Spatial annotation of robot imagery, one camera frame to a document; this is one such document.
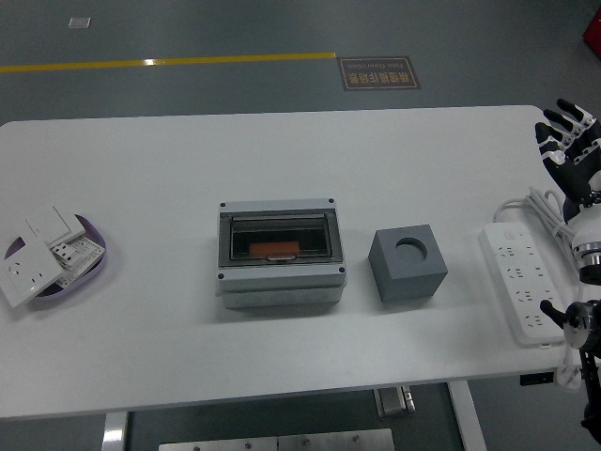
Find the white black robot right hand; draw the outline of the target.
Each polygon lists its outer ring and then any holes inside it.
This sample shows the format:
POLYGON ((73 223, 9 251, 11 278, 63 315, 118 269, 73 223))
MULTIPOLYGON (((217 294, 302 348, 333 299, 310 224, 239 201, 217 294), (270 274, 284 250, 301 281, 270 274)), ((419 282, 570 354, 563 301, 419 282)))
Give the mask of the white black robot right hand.
POLYGON ((562 215, 574 231, 572 248, 600 241, 600 120, 580 106, 557 100, 535 124, 544 167, 563 192, 562 215))

